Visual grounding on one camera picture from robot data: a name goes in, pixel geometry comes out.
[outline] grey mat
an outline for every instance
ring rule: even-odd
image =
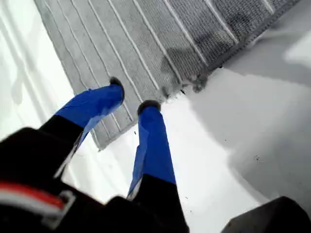
[[[124,104],[92,132],[105,148],[137,121],[147,99],[207,76],[299,0],[35,0],[75,94],[124,85]]]

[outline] red stripe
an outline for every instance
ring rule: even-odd
[[[53,205],[60,209],[63,209],[65,206],[65,204],[59,197],[55,197],[49,193],[23,184],[0,182],[0,191],[2,190],[22,194],[30,198],[37,199],[38,201],[44,202],[46,204]]]

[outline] ribbed rubber mat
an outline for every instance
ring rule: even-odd
[[[207,76],[299,0],[35,0],[75,94],[122,82],[124,104],[92,132],[105,148],[164,101]]]

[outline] white stripe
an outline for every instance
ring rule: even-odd
[[[114,44],[113,44],[113,42],[112,42],[110,36],[108,35],[106,28],[104,27],[104,25],[103,25],[103,23],[101,22],[99,16],[97,15],[97,13],[96,13],[96,11],[95,11],[95,9],[94,9],[94,6],[93,6],[93,4],[92,4],[92,2],[91,2],[90,0],[88,0],[88,3],[89,3],[89,5],[90,5],[90,7],[92,8],[92,10],[93,10],[93,12],[94,12],[94,15],[96,16],[96,18],[97,18],[97,20],[98,20],[98,22],[99,22],[99,24],[100,24],[100,26],[101,26],[101,28],[102,28],[104,34],[106,35],[106,37],[107,37],[107,39],[108,39],[108,41],[109,41],[110,46],[112,47],[114,53],[116,54],[116,56],[117,56],[117,58],[118,58],[118,60],[119,60],[119,62],[120,62],[120,64],[121,64],[121,67],[122,67],[122,69],[123,69],[123,71],[124,71],[124,73],[125,73],[125,75],[126,75],[126,77],[127,77],[127,79],[129,80],[129,82],[131,83],[132,87],[134,88],[134,91],[135,91],[135,93],[136,93],[136,95],[137,95],[139,101],[142,102],[142,98],[141,98],[141,96],[140,96],[140,94],[139,94],[139,92],[138,92],[138,90],[137,90],[137,87],[135,86],[133,80],[132,80],[131,77],[129,76],[129,74],[128,74],[126,68],[125,68],[124,62],[123,62],[123,60],[121,59],[121,57],[120,57],[120,55],[119,55],[119,53],[118,53],[116,47],[114,46]]]
[[[261,2],[272,15],[275,13],[276,10],[270,0],[261,0]]]
[[[130,117],[131,121],[133,121],[132,114],[130,113],[130,110],[128,109],[127,104],[125,103],[125,101],[123,102],[123,106],[124,106],[128,116]]]
[[[180,83],[183,83],[182,78],[181,78],[181,76],[180,76],[180,73],[179,73],[178,69],[176,68],[175,64],[174,64],[173,61],[171,60],[171,58],[170,58],[170,56],[168,55],[166,49],[165,49],[164,46],[162,45],[160,39],[157,37],[155,31],[153,30],[152,26],[150,25],[150,23],[149,23],[147,17],[145,16],[144,12],[142,11],[142,9],[141,9],[141,7],[140,7],[140,5],[138,4],[138,2],[137,2],[136,0],[133,0],[133,2],[134,2],[134,5],[136,6],[136,8],[138,9],[140,15],[142,16],[142,19],[143,19],[144,23],[145,23],[146,26],[148,27],[148,29],[149,29],[150,33],[152,34],[152,36],[154,37],[154,39],[155,39],[157,45],[160,47],[162,53],[164,54],[164,56],[166,57],[166,59],[167,59],[168,62],[170,63],[170,65],[171,65],[173,71],[175,72],[175,74],[176,74],[176,76],[177,76],[179,82],[180,82]]]
[[[79,13],[79,11],[78,11],[78,9],[77,9],[77,6],[75,5],[75,3],[74,3],[73,0],[71,0],[71,3],[72,3],[72,5],[73,5],[74,9],[76,10],[76,12],[77,12],[77,14],[78,14],[78,16],[79,16],[79,19],[80,19],[80,21],[81,21],[81,23],[82,23],[82,25],[83,25],[83,27],[84,27],[84,29],[85,29],[87,35],[88,35],[90,41],[91,41],[92,44],[93,44],[94,49],[95,49],[95,51],[96,51],[96,53],[97,53],[99,59],[101,60],[103,66],[104,66],[104,68],[105,68],[105,70],[106,70],[106,74],[107,74],[108,76],[110,76],[110,75],[108,74],[108,70],[107,70],[106,64],[105,64],[105,62],[102,60],[102,57],[100,56],[100,54],[99,54],[99,52],[98,52],[98,49],[97,49],[97,47],[96,47],[96,45],[95,45],[95,43],[94,43],[94,41],[93,41],[93,39],[92,39],[92,37],[91,37],[89,31],[88,31],[88,29],[87,29],[85,23],[83,22],[82,17],[81,17],[81,15],[80,15],[80,13]]]
[[[67,16],[65,15],[65,12],[63,11],[61,5],[60,5],[59,0],[57,0],[57,2],[58,2],[58,4],[59,4],[60,9],[62,10],[63,16],[65,17],[65,19],[66,19],[66,21],[67,21],[67,24],[69,25],[70,32],[71,32],[73,38],[75,39],[75,41],[77,42],[77,44],[78,44],[78,46],[79,46],[79,49],[80,49],[80,51],[81,51],[81,54],[83,55],[83,58],[85,59],[85,61],[86,61],[86,63],[87,63],[88,69],[89,69],[89,71],[91,72],[91,75],[92,75],[93,79],[95,80],[97,86],[98,86],[98,87],[101,87],[100,84],[99,84],[99,82],[97,81],[97,79],[96,79],[96,77],[95,77],[95,74],[94,74],[94,71],[93,71],[93,69],[92,69],[92,67],[91,67],[91,65],[90,65],[90,62],[88,61],[88,59],[86,58],[86,55],[84,54],[84,52],[83,52],[83,50],[82,50],[82,47],[81,47],[81,45],[80,45],[80,42],[79,42],[78,38],[76,37],[76,35],[74,34],[74,32],[73,32],[73,30],[72,30],[72,27],[71,27],[71,25],[70,25],[70,22],[69,22]],[[81,21],[81,24],[83,25],[84,28],[86,28],[85,25],[84,25],[84,23],[83,23],[83,21],[82,21],[82,19],[81,19],[80,14],[78,13],[77,8],[75,7],[75,5],[74,5],[74,3],[73,3],[73,1],[70,0],[70,2],[71,2],[73,8],[75,9],[75,11],[76,11],[76,13],[77,13],[77,15],[78,15],[78,17],[79,17],[79,20]],[[90,41],[92,42],[91,37],[90,37],[88,31],[86,31],[86,33],[87,33],[88,37],[90,38]],[[119,126],[119,123],[118,123],[117,119],[114,117],[113,113],[112,113],[111,115],[112,115],[112,118],[113,118],[113,120],[115,121],[117,127],[119,128],[120,126]]]
[[[114,119],[114,121],[116,122],[119,131],[121,131],[121,127],[120,127],[120,125],[119,125],[119,123],[118,123],[118,121],[117,121],[115,115],[114,115],[113,113],[111,113],[111,116],[112,116],[112,118]]]
[[[136,51],[136,53],[137,53],[137,55],[138,55],[138,57],[139,57],[139,59],[140,59],[142,65],[144,66],[145,70],[147,71],[147,73],[148,73],[148,75],[149,75],[149,77],[150,77],[152,83],[154,84],[154,86],[156,87],[156,89],[159,90],[159,89],[160,89],[160,88],[159,88],[159,85],[157,84],[157,82],[156,82],[155,78],[153,77],[153,75],[152,75],[150,69],[148,68],[148,66],[147,66],[147,64],[146,64],[146,62],[145,62],[145,60],[144,60],[144,58],[142,57],[142,55],[141,55],[141,53],[140,53],[140,51],[139,51],[139,49],[138,49],[136,43],[135,43],[134,40],[132,39],[132,37],[131,37],[130,33],[128,32],[128,30],[126,29],[126,26],[125,26],[125,24],[123,23],[123,21],[122,21],[120,15],[119,15],[117,9],[115,8],[115,6],[113,5],[113,3],[112,3],[111,0],[108,0],[108,2],[109,2],[109,4],[110,4],[110,6],[111,6],[113,12],[115,13],[115,15],[116,15],[116,17],[117,17],[117,19],[118,19],[118,21],[119,21],[119,23],[120,23],[120,25],[121,25],[123,31],[125,32],[127,38],[128,38],[129,41],[131,42],[131,44],[132,44],[134,50]]]
[[[217,10],[216,7],[214,7],[212,0],[204,0],[211,12],[214,14],[214,16],[217,18],[218,22],[222,25],[224,30],[229,34],[231,39],[234,41],[235,44],[239,43],[238,38],[234,35],[232,29],[230,26],[226,23],[225,19],[222,17],[222,14]]]
[[[107,133],[108,138],[110,139],[110,135],[109,135],[108,129],[107,129],[107,127],[106,127],[106,125],[105,125],[103,119],[101,119],[101,123],[102,123],[102,125],[103,125],[103,127],[104,127],[104,129],[105,129],[105,131],[106,131],[106,133]]]
[[[26,194],[20,194],[9,190],[0,190],[0,203],[3,205],[15,206],[17,208],[25,209],[33,213],[59,216],[62,210],[57,206],[45,203],[41,200],[29,197]]]
[[[177,15],[177,13],[175,12],[175,10],[172,8],[172,6],[170,5],[170,3],[168,2],[168,0],[163,0],[166,7],[169,9],[171,15],[175,18],[176,23],[178,24],[178,26],[180,27],[181,31],[184,33],[186,39],[189,41],[189,43],[191,44],[191,46],[194,48],[194,50],[196,51],[196,53],[199,55],[201,61],[208,66],[207,61],[205,59],[205,57],[203,56],[203,54],[201,53],[200,49],[196,46],[193,38],[190,36],[189,32],[187,31],[186,27],[183,25],[183,23],[181,22],[179,16]]]
[[[74,40],[76,41],[76,43],[77,43],[78,46],[79,46],[79,49],[80,49],[80,51],[81,51],[81,54],[82,54],[84,60],[86,61],[86,64],[87,64],[87,66],[88,66],[88,69],[89,69],[89,71],[90,71],[90,73],[91,73],[93,79],[95,80],[97,86],[100,87],[100,85],[99,85],[97,79],[95,78],[95,75],[94,75],[94,72],[93,72],[93,70],[92,70],[92,68],[91,68],[91,66],[90,66],[90,63],[88,62],[88,59],[86,58],[85,54],[83,53],[83,50],[82,50],[81,45],[80,45],[80,43],[79,43],[79,40],[77,39],[76,35],[74,34],[74,32],[73,32],[73,30],[72,30],[72,27],[71,27],[71,25],[70,25],[70,22],[69,22],[69,20],[68,20],[68,18],[67,18],[67,16],[66,16],[65,12],[63,11],[63,8],[62,8],[61,4],[59,3],[59,0],[57,0],[57,3],[59,4],[59,7],[60,7],[60,9],[61,9],[61,11],[62,11],[62,13],[63,13],[63,16],[64,16],[64,18],[65,18],[65,20],[66,20],[68,26],[69,26],[69,30],[70,30],[70,32],[71,32],[71,34],[72,34]]]
[[[51,14],[51,16],[52,16],[52,18],[53,18],[53,20],[54,20],[54,23],[55,23],[55,25],[56,25],[56,28],[57,28],[57,30],[58,30],[58,32],[59,32],[59,34],[60,34],[60,36],[61,36],[61,38],[62,38],[62,40],[63,40],[63,42],[64,42],[65,49],[66,49],[66,51],[68,52],[68,54],[70,55],[70,57],[71,57],[71,59],[72,59],[73,65],[75,66],[75,68],[76,68],[77,71],[78,71],[79,79],[80,79],[82,85],[84,86],[84,88],[85,88],[86,90],[88,90],[87,85],[86,85],[86,84],[84,83],[84,81],[82,80],[81,72],[80,72],[78,66],[76,65],[76,63],[74,62],[73,56],[72,56],[71,52],[68,50],[68,47],[66,46],[65,39],[64,39],[63,34],[61,33],[61,31],[59,30],[59,27],[58,27],[58,25],[57,25],[57,22],[56,22],[56,20],[55,20],[55,17],[54,17],[54,15],[53,15],[53,13],[52,13],[52,10],[51,10],[50,6],[48,6],[48,4],[47,4],[45,1],[44,1],[44,4],[45,4],[45,6],[47,7],[48,11],[50,12],[50,14]]]
[[[111,75],[110,75],[109,72],[108,72],[108,68],[107,68],[107,66],[106,66],[106,64],[105,64],[105,62],[104,62],[104,60],[103,60],[102,57],[100,56],[100,53],[99,53],[99,51],[98,51],[98,48],[97,48],[96,44],[94,43],[94,41],[93,41],[93,39],[92,39],[92,37],[91,37],[91,34],[89,33],[89,31],[88,31],[88,29],[87,29],[85,23],[83,22],[82,17],[81,17],[81,15],[80,15],[80,13],[79,13],[79,11],[78,11],[78,9],[77,9],[77,6],[75,5],[75,3],[74,3],[73,0],[71,0],[71,3],[72,3],[72,5],[73,5],[73,7],[75,8],[75,10],[76,10],[76,12],[77,12],[77,14],[78,14],[78,16],[79,16],[79,18],[80,18],[80,21],[81,21],[81,23],[82,23],[82,25],[83,25],[83,27],[84,27],[84,29],[85,29],[85,31],[86,31],[88,37],[90,38],[90,41],[92,42],[92,44],[93,44],[93,46],[94,46],[94,48],[95,48],[95,51],[96,51],[96,53],[97,53],[99,59],[101,60],[103,66],[104,66],[104,69],[105,69],[105,71],[106,71],[107,76],[110,77]],[[128,115],[129,115],[129,117],[132,119],[132,116],[131,116],[130,112],[128,111],[128,109],[127,109],[127,113],[128,113]]]

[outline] black object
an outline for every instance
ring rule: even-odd
[[[222,233],[300,233],[311,232],[306,212],[293,200],[281,197],[235,217]]]
[[[54,231],[42,223],[42,216],[0,204],[1,232],[189,232],[172,183],[144,175],[132,201],[114,197],[103,205],[55,178],[75,151],[82,132],[82,127],[53,116],[39,130],[24,128],[0,143],[0,181],[28,185],[54,196],[62,191],[75,196]]]
[[[161,112],[161,104],[158,101],[155,101],[155,100],[145,100],[138,107],[137,115],[139,116],[141,114],[142,110],[144,110],[146,107],[150,107],[150,106],[156,107],[157,110],[159,110]]]
[[[121,102],[121,104],[123,104],[124,98],[125,98],[125,91],[124,91],[124,87],[123,87],[121,81],[119,79],[117,79],[116,77],[112,77],[110,79],[110,84],[119,85],[122,88],[122,102]]]

